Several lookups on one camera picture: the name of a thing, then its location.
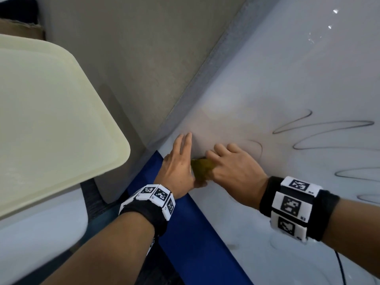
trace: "hand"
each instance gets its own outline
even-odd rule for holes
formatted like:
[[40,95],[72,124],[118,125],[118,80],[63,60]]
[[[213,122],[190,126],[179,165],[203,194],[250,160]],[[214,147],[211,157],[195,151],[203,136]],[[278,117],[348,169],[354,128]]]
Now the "hand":
[[268,176],[260,165],[236,144],[214,146],[206,158],[216,164],[210,179],[219,184],[239,203],[259,209],[268,184]]
[[191,174],[190,154],[192,134],[188,133],[181,151],[183,134],[174,141],[173,150],[166,155],[161,169],[154,181],[168,188],[174,195],[174,199],[185,196],[190,190],[203,187],[206,184],[198,184]]

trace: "blue panel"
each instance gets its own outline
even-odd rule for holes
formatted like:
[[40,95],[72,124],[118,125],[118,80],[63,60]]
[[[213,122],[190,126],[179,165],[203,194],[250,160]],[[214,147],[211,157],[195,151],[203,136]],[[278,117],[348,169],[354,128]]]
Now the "blue panel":
[[[162,160],[162,156],[155,152],[128,187],[128,193],[152,183]],[[186,285],[252,285],[189,194],[176,200],[176,208],[160,245]]]

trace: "plastic container lid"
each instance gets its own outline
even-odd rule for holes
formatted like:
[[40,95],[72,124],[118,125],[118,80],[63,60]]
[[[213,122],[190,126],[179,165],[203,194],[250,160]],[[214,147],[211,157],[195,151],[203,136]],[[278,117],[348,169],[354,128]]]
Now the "plastic container lid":
[[119,167],[130,146],[72,54],[0,34],[0,217]]

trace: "black cable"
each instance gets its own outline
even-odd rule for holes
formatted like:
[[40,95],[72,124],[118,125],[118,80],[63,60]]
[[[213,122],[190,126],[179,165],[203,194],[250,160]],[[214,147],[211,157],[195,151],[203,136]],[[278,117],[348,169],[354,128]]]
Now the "black cable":
[[336,258],[338,258],[340,273],[342,274],[343,285],[346,285],[346,277],[344,275],[344,270],[343,270],[342,262],[340,261],[339,253],[335,251],[335,255],[336,255]]

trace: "black wrist strap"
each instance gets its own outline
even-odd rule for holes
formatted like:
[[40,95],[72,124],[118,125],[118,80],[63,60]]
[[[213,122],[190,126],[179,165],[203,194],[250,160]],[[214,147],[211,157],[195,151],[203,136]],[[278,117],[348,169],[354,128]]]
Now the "black wrist strap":
[[119,215],[127,212],[138,212],[143,215],[153,225],[155,237],[162,236],[166,232],[168,221],[162,214],[162,208],[152,202],[133,200],[120,211]]
[[338,204],[340,197],[327,190],[320,190],[314,198],[313,209],[307,224],[307,236],[317,241],[322,240],[329,224],[330,216]]
[[[272,203],[277,191],[281,190],[283,178],[270,177],[264,195],[260,201],[260,213],[271,217]],[[327,190],[320,190],[313,200],[313,208],[310,219],[307,223],[307,236],[317,241],[322,240],[323,234],[327,228],[330,216],[334,211],[336,204],[339,202],[339,196],[330,193]]]
[[259,211],[261,214],[269,218],[271,217],[273,199],[276,195],[276,192],[280,191],[281,182],[283,180],[284,178],[280,177],[269,177],[268,185],[266,186],[266,190],[260,201]]

